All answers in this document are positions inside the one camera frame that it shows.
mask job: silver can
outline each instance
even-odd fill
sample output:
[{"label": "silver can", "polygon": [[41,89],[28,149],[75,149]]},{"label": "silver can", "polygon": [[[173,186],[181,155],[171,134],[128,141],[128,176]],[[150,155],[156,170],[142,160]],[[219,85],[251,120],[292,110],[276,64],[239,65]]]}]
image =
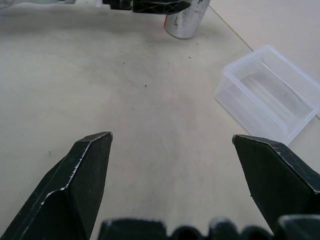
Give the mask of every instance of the silver can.
[{"label": "silver can", "polygon": [[192,38],[204,17],[210,0],[192,0],[187,9],[167,15],[164,21],[164,29],[178,39]]}]

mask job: table surface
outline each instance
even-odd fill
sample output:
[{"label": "table surface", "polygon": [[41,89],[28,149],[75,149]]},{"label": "table surface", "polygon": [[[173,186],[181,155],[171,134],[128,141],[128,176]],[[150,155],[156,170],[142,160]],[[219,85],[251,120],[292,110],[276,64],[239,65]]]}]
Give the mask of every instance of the table surface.
[{"label": "table surface", "polygon": [[[211,9],[189,40],[164,18],[85,1],[0,11],[0,234],[73,143],[103,131],[114,140],[91,239],[117,217],[168,233],[206,234],[218,216],[267,228],[232,145],[247,132],[213,97],[223,67],[251,50]],[[314,118],[290,145],[311,166],[319,129]]]}]

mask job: plastic box lid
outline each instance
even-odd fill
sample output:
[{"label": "plastic box lid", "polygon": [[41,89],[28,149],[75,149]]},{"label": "plastic box lid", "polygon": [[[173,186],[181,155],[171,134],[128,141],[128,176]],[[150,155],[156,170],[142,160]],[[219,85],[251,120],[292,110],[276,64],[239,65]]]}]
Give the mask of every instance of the plastic box lid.
[{"label": "plastic box lid", "polygon": [[251,135],[288,145],[318,113],[320,84],[267,45],[227,65],[214,97]]}]

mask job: clear plastic container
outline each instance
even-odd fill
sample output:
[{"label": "clear plastic container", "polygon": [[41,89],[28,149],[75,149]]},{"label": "clear plastic container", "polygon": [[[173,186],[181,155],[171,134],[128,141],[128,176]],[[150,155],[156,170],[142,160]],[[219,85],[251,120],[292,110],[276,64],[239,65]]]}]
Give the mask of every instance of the clear plastic container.
[{"label": "clear plastic container", "polygon": [[215,99],[253,136],[288,145],[318,113],[320,85],[265,46],[224,68]]}]

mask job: transparent plastic box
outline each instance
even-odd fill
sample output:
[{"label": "transparent plastic box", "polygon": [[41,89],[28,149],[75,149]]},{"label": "transparent plastic box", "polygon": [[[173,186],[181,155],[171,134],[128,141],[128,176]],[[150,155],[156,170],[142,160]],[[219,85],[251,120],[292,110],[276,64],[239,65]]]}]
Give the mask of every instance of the transparent plastic box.
[{"label": "transparent plastic box", "polygon": [[288,145],[318,113],[320,85],[265,46],[224,68],[215,99],[253,136]]}]

